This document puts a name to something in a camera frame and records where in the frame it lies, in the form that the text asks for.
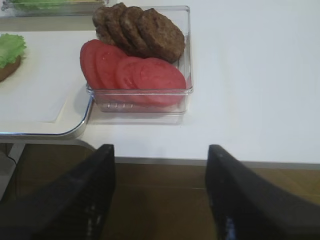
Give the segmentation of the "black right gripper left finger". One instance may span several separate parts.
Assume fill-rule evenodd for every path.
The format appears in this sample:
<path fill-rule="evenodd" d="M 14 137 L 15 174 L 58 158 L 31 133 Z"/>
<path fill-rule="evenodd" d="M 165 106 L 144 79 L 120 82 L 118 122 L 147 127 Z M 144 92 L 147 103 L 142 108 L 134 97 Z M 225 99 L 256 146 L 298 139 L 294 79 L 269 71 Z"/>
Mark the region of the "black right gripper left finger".
<path fill-rule="evenodd" d="M 104 144 L 55 181 L 0 206 L 2 240 L 98 240 L 116 186 L 115 153 Z"/>

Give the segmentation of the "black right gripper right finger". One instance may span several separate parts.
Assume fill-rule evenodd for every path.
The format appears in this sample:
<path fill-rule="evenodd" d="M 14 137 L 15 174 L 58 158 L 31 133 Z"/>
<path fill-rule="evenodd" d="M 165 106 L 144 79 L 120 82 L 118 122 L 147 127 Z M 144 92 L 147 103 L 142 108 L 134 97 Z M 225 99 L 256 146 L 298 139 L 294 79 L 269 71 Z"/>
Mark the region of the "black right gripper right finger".
<path fill-rule="evenodd" d="M 219 240 L 318 240 L 320 206 L 257 175 L 220 145 L 208 148 L 205 186 Z"/>

